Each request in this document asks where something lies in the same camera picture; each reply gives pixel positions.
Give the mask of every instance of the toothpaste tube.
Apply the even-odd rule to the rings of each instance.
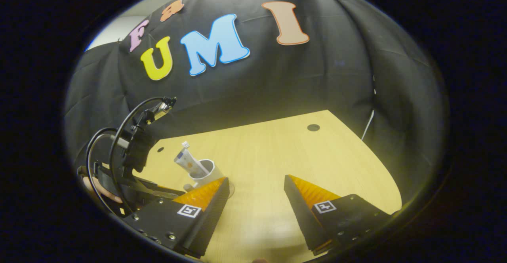
[[[183,149],[176,155],[174,162],[180,165],[185,171],[187,171],[192,178],[202,178],[209,174],[206,168],[196,160],[188,151],[190,145],[188,142],[183,142]]]

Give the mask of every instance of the foam letter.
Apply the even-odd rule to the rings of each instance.
[[[235,19],[236,15],[233,13],[215,19],[209,39],[197,31],[189,32],[181,38],[180,43],[185,45],[189,55],[190,75],[199,75],[206,70],[206,65],[201,63],[199,55],[210,66],[215,67],[219,46],[221,50],[220,62],[222,63],[230,63],[250,55],[250,50],[245,48],[239,40],[234,26]]]
[[[172,69],[172,56],[171,51],[169,50],[169,36],[166,36],[159,40],[155,46],[160,49],[160,54],[162,55],[162,60],[164,64],[157,68],[155,66],[155,62],[153,60],[153,48],[149,48],[148,50],[141,55],[141,61],[145,64],[145,70],[148,74],[148,77],[152,80],[160,80],[163,77],[169,75],[169,72]]]
[[[145,26],[148,24],[148,20],[141,22],[140,25],[138,25],[130,35],[130,52],[132,52],[136,47],[138,47],[141,44],[141,40],[139,37],[143,36],[145,33]]]
[[[276,38],[281,45],[296,45],[306,43],[310,37],[303,33],[293,9],[295,5],[289,2],[267,2],[262,7],[269,9],[275,17],[280,35]]]
[[[162,16],[160,17],[160,21],[166,21],[167,18],[170,18],[176,12],[179,12],[183,8],[183,3],[181,0],[177,0],[174,3],[168,5],[163,11]]]

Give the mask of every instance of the blue letter m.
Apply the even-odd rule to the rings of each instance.
[[[210,38],[205,38],[197,31],[192,31],[181,38],[180,43],[187,48],[190,61],[190,75],[199,75],[206,70],[201,63],[199,55],[212,67],[217,64],[217,50],[220,46],[220,62],[230,63],[250,55],[239,40],[234,26],[235,14],[227,14],[215,19],[210,32]]]

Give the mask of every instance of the wooden table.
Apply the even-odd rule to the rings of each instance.
[[[309,131],[310,124],[320,129]],[[173,160],[184,141],[195,158],[213,160],[235,186],[203,262],[315,258],[284,192],[286,174],[339,196],[356,193],[388,214],[402,207],[398,187],[384,165],[328,110],[162,139],[150,151],[143,172],[134,175],[183,191],[184,184],[193,182]]]

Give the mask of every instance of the white cylindrical holder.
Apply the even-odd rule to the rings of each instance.
[[[223,174],[217,168],[217,166],[215,165],[215,162],[213,160],[202,159],[202,160],[199,160],[199,162],[201,162],[201,164],[204,166],[204,168],[206,170],[210,171],[210,173],[202,178],[194,178],[194,177],[190,176],[190,174],[189,174],[189,177],[195,181],[195,184],[192,185],[194,188],[197,189],[199,187],[204,186],[205,184],[211,183],[214,180],[217,180],[217,179],[220,179],[221,177],[223,177]],[[234,184],[229,179],[229,198],[232,197],[232,194],[234,194]]]

